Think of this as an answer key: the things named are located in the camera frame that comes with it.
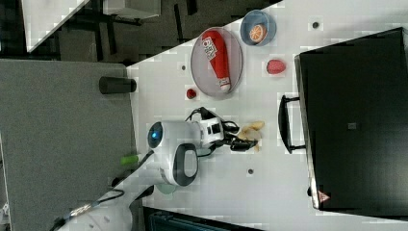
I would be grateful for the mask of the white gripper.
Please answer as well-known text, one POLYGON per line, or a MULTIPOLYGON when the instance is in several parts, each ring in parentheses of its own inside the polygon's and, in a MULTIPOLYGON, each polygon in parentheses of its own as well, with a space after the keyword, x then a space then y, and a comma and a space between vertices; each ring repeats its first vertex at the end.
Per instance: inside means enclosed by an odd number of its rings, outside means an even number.
MULTIPOLYGON (((209 146, 215 141, 222 141, 224 139, 224 131, 232 134, 237 134, 240 127, 234 121, 223 121, 218 117, 201 120, 199 122, 202 131, 202 145, 209 146)), ((257 141, 242 141, 234 140, 230 144, 232 151, 244 152, 257 145, 257 141)))

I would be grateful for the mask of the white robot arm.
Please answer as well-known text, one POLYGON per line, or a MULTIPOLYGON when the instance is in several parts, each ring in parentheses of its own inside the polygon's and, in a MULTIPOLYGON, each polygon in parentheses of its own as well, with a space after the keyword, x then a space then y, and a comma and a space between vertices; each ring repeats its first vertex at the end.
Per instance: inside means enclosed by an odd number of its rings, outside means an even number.
POLYGON ((56 220, 50 231, 131 231, 130 206, 149 187, 186 187, 197 176, 201 156, 224 145, 245 151, 257 144, 239 139, 238 131, 218 117, 154 123, 146 136, 149 152, 139 167, 96 201, 56 220))

